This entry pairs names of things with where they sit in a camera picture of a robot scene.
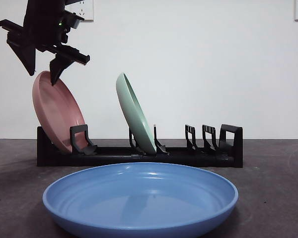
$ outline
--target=blue plate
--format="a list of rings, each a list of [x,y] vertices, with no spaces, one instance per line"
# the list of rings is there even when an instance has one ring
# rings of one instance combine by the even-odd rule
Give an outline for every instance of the blue plate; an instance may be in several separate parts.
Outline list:
[[[197,238],[221,224],[238,199],[227,179],[160,163],[96,167],[51,184],[43,202],[81,238]]]

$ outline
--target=plate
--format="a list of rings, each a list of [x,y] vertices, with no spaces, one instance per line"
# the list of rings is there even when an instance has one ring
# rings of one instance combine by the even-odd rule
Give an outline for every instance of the plate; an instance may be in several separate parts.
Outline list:
[[[60,79],[52,86],[50,72],[44,71],[34,81],[32,98],[44,132],[62,152],[71,153],[70,127],[85,124],[85,121],[67,86]],[[76,134],[75,138],[80,148],[88,145],[84,132]]]
[[[227,179],[198,168],[128,163],[83,170],[51,184],[43,202],[80,238],[197,238],[238,199]]]
[[[119,103],[135,140],[146,153],[155,155],[154,137],[137,97],[124,73],[116,81]]]

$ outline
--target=dish rack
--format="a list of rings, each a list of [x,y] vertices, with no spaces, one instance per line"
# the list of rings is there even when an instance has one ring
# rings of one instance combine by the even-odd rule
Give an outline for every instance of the dish rack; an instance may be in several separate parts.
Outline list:
[[[133,139],[129,129],[130,147],[99,147],[88,137],[88,126],[70,127],[70,142],[72,153],[62,153],[48,138],[43,128],[37,128],[37,166],[101,166],[130,162],[156,162],[188,165],[193,167],[243,167],[243,128],[223,124],[220,139],[217,144],[216,129],[202,125],[204,146],[197,145],[195,127],[185,125],[186,147],[166,147],[157,139],[154,125],[154,143],[156,155],[146,154]],[[75,142],[75,134],[84,132],[88,146],[80,149]],[[234,134],[233,143],[226,139],[226,133]],[[211,134],[211,144],[206,139],[206,133]]]

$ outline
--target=gray floor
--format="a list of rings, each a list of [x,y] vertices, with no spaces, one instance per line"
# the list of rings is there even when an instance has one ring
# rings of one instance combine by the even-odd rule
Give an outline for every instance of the gray floor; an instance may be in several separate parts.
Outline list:
[[[126,140],[96,143],[128,145]],[[0,140],[0,238],[73,238],[52,221],[42,193],[53,181],[85,168],[39,168],[35,140]],[[203,238],[298,238],[298,140],[245,140],[243,169],[207,169],[232,181],[239,201]]]

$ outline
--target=mint green plate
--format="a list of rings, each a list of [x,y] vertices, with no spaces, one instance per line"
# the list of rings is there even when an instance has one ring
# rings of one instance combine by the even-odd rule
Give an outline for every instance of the mint green plate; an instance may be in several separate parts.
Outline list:
[[[142,150],[155,155],[157,148],[154,144],[154,137],[133,88],[124,73],[117,78],[116,91],[120,107],[135,140]]]

